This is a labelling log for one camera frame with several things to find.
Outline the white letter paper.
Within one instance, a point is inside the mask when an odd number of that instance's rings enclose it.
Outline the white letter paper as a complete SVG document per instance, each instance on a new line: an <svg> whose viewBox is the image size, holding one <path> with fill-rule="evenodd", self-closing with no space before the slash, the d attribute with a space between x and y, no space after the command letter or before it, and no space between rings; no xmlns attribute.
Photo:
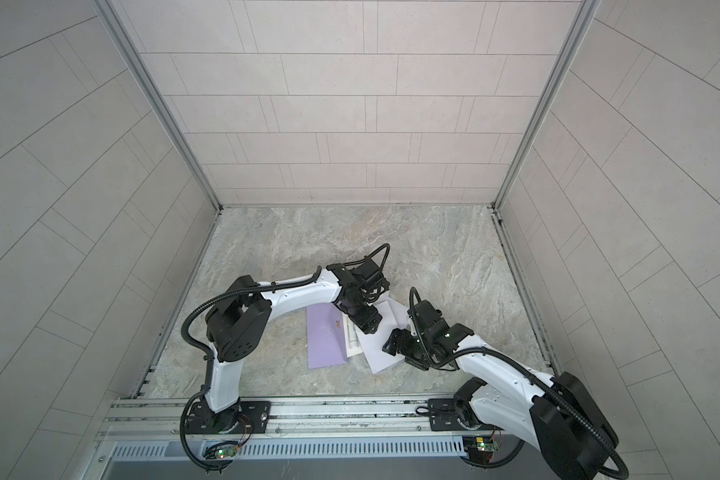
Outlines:
<svg viewBox="0 0 720 480"><path fill-rule="evenodd" d="M383 351L384 344L389 340L395 329L408 327L407 308L399 302L387 298L375 304L382 320L373 334L365 334L355 328L359 344L373 375L403 361L400 354L391 355Z"/></svg>

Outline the white glue stick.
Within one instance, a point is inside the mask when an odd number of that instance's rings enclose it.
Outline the white glue stick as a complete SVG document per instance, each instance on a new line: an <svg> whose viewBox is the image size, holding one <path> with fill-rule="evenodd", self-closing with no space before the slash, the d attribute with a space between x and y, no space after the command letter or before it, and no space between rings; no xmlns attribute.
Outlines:
<svg viewBox="0 0 720 480"><path fill-rule="evenodd" d="M360 347L357 333L354 327L349 327L347 330L347 342L351 349L357 349Z"/></svg>

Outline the purple envelope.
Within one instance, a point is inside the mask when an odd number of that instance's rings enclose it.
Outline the purple envelope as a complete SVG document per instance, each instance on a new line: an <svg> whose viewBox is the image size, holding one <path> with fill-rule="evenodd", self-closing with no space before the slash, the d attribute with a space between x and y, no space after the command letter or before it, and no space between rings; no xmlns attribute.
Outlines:
<svg viewBox="0 0 720 480"><path fill-rule="evenodd" d="M347 362L342 312L331 303L306 308L307 365L309 369Z"/></svg>

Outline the cream envelope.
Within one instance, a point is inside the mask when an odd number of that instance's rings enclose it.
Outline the cream envelope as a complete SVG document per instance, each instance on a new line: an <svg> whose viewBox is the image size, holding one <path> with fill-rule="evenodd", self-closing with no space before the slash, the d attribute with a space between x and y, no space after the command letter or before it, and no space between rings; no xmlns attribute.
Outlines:
<svg viewBox="0 0 720 480"><path fill-rule="evenodd" d="M359 341L356 325L346 315L342 316L342 322L346 357L351 358L363 354L363 348Z"/></svg>

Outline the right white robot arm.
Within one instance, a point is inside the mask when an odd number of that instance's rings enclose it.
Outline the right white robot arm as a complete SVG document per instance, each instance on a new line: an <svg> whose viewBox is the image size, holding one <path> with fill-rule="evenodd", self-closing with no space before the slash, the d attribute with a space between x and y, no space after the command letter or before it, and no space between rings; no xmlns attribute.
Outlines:
<svg viewBox="0 0 720 480"><path fill-rule="evenodd" d="M583 382L564 372L534 370L489 346L472 329L448 324L442 312L413 291L406 329L394 330L384 352L419 370L461 371L469 380L454 395L467 429L485 425L537 449L561 479L603 475L626 479L619 438Z"/></svg>

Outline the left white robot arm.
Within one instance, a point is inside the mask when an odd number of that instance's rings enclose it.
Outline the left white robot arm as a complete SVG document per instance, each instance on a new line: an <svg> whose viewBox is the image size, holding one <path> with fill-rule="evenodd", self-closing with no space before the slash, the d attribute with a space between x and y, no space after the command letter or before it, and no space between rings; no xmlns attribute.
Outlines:
<svg viewBox="0 0 720 480"><path fill-rule="evenodd" d="M374 305L389 290L381 266L370 259L319 267L310 276L281 282L238 278L205 317L211 344L203 394L215 414L240 401L243 360L259 345L269 320L311 305L332 304L364 334L374 334L383 316Z"/></svg>

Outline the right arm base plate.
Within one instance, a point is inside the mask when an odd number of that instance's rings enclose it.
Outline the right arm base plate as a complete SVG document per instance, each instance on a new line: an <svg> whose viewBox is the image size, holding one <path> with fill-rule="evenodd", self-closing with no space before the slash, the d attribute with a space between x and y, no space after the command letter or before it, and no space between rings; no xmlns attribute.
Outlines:
<svg viewBox="0 0 720 480"><path fill-rule="evenodd" d="M421 412L434 432L476 431L488 428L487 424L477 420L463 419L453 398L430 398Z"/></svg>

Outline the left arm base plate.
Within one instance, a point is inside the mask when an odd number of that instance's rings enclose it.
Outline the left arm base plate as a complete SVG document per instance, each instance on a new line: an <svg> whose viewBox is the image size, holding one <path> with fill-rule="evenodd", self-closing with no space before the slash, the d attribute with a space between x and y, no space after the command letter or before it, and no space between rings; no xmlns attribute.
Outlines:
<svg viewBox="0 0 720 480"><path fill-rule="evenodd" d="M269 401L238 401L221 412L213 412L206 399L192 404L183 416L187 434L263 434L272 404Z"/></svg>

